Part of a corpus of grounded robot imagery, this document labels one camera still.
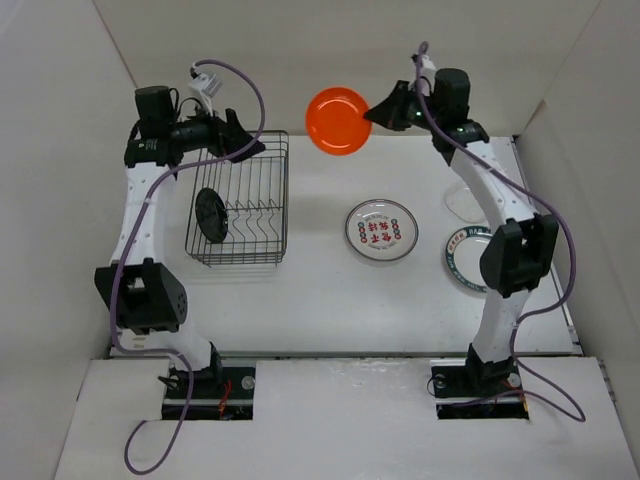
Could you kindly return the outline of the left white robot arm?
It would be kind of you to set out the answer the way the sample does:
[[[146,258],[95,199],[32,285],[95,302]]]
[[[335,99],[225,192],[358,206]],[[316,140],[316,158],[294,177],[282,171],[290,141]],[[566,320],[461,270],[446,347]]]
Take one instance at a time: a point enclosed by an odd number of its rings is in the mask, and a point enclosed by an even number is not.
[[[127,198],[118,244],[106,267],[96,269],[94,284],[110,314],[112,342],[120,352],[175,355],[189,362],[189,384],[204,397],[223,387],[213,345],[198,338],[187,323],[184,286],[164,263],[165,216],[185,154],[208,150],[238,162],[263,151],[233,110],[220,119],[211,100],[213,87],[192,89],[196,109],[181,119],[167,86],[135,92],[139,119],[127,141],[124,164]],[[148,340],[139,350],[123,346],[118,335],[130,332]]]

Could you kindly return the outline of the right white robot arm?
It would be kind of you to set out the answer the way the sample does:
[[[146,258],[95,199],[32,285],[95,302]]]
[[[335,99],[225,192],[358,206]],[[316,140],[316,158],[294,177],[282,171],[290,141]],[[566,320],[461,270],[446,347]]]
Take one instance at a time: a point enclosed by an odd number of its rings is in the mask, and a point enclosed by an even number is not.
[[[479,204],[491,231],[480,256],[487,287],[479,330],[461,366],[432,369],[439,398],[491,397],[518,377],[514,335],[532,291],[550,271],[559,225],[519,194],[496,160],[485,129],[469,116],[470,80],[460,69],[419,67],[398,81],[365,119],[391,131],[429,131],[435,149]]]

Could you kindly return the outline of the orange plate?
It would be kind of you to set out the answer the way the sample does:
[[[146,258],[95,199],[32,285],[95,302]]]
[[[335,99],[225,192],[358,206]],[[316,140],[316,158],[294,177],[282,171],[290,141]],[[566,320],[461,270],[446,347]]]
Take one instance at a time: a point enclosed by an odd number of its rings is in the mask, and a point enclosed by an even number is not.
[[[323,89],[310,101],[305,113],[308,136],[322,152],[346,156],[360,150],[372,132],[364,118],[369,105],[357,91],[334,86]]]

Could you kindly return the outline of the black plate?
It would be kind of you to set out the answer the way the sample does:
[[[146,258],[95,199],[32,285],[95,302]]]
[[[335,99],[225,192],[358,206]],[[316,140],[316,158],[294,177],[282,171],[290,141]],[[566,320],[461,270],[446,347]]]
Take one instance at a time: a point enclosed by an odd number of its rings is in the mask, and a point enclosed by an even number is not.
[[[228,212],[224,201],[211,188],[196,196],[196,221],[204,237],[212,244],[222,244],[228,234]]]

